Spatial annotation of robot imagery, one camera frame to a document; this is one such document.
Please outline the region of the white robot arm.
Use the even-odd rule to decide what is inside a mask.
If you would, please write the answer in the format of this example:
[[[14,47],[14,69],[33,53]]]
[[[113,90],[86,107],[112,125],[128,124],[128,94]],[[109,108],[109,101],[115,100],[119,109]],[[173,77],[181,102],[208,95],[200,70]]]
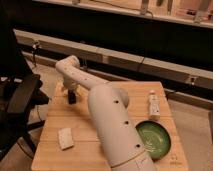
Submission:
[[[157,171],[128,115],[128,93],[82,71],[74,55],[58,61],[55,67],[67,88],[76,82],[88,90],[88,110],[111,171]]]

